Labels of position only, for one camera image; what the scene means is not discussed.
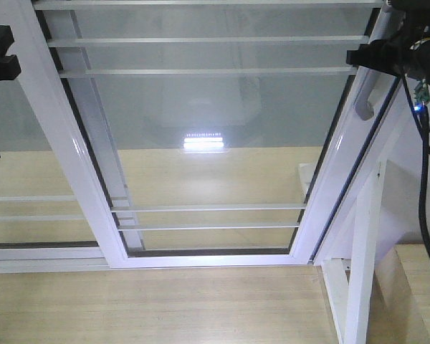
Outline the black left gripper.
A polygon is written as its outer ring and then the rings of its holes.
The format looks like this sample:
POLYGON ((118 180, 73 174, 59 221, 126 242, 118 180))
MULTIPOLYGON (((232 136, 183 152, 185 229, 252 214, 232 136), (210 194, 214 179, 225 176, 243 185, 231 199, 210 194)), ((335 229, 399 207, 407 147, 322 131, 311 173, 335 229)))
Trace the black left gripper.
POLYGON ((401 28, 388 39, 377 39, 349 50, 346 63, 389 75, 407 72, 430 86, 430 1, 387 1, 403 12, 401 28))

